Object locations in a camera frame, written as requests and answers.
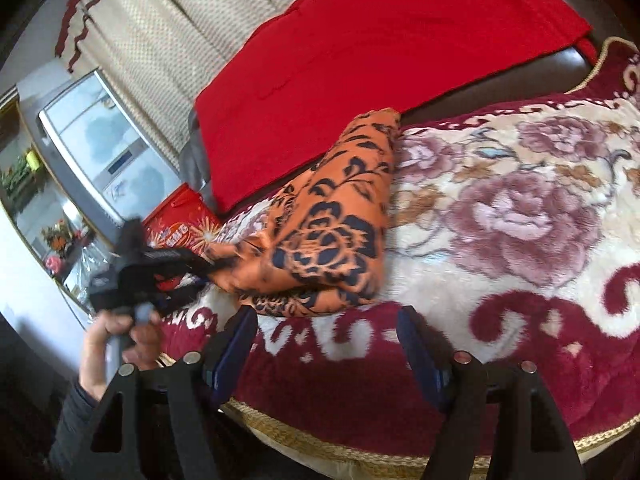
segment red gift box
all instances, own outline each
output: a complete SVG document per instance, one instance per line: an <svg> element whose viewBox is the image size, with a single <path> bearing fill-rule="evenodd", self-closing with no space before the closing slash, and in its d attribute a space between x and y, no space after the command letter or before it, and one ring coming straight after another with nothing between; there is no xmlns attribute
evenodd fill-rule
<svg viewBox="0 0 640 480"><path fill-rule="evenodd" d="M151 247L186 247L203 256L221 224L202 203L202 197L182 184L152 211L143 225Z"/></svg>

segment metal screw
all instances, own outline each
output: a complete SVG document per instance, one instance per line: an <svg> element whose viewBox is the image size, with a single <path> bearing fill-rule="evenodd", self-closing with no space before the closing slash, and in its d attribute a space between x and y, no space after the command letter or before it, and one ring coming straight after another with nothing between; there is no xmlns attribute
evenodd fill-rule
<svg viewBox="0 0 640 480"><path fill-rule="evenodd" d="M123 376L126 377L128 375L131 375L133 373L133 370L135 370L136 367L134 365L132 365L131 363L124 363L119 369L118 369L118 373Z"/></svg>
<svg viewBox="0 0 640 480"><path fill-rule="evenodd" d="M453 360L461 365L468 365L471 362L471 354L464 350L458 350L453 354Z"/></svg>
<svg viewBox="0 0 640 480"><path fill-rule="evenodd" d="M520 368L522 368L523 372L526 372L527 374L534 374L536 373L536 370L538 370L538 367L536 366L535 362L533 361L523 361L520 363Z"/></svg>
<svg viewBox="0 0 640 480"><path fill-rule="evenodd" d="M200 352L187 352L182 360L188 365L194 365L200 360Z"/></svg>

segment orange fabric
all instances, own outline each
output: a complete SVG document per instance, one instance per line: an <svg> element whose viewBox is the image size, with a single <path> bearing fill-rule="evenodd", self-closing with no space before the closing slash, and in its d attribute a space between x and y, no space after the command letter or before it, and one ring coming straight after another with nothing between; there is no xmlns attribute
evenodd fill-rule
<svg viewBox="0 0 640 480"><path fill-rule="evenodd" d="M398 127L390 108L351 121L318 164L274 197L263 231L210 248L212 259L238 256L213 282L272 316L371 303L382 282Z"/></svg>

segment curtain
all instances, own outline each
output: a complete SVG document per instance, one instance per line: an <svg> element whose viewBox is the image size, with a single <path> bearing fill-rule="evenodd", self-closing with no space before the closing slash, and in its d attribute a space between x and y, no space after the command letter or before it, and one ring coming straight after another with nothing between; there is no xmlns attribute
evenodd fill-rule
<svg viewBox="0 0 640 480"><path fill-rule="evenodd" d="M258 25L293 1L70 0L56 54L74 78L100 67L177 166L197 94Z"/></svg>

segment human hand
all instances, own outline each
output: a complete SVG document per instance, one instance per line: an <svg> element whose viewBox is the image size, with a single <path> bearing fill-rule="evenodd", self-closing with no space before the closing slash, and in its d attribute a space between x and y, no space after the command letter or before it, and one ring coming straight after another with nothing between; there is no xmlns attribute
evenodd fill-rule
<svg viewBox="0 0 640 480"><path fill-rule="evenodd" d="M112 335L127 333L132 325L131 316L116 316L108 310L103 310L86 331L78 382L81 388L98 402L108 386L104 363L107 341ZM159 325L160 315L153 311L148 324L136 325L131 329L129 335L136 344L122 353L124 362L136 365L140 370L158 366L156 359L160 355L162 342Z"/></svg>

